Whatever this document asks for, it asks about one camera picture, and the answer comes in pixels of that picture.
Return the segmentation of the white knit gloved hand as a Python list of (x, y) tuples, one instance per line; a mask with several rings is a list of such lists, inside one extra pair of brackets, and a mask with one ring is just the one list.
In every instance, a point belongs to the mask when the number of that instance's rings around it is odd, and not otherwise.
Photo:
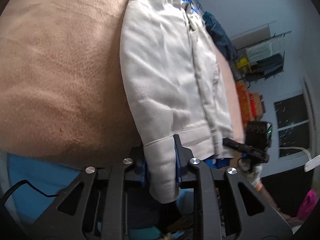
[(250, 159), (241, 157), (237, 163), (237, 171), (240, 172), (247, 181), (258, 191), (261, 188), (260, 175), (263, 170), (261, 164), (253, 164)]

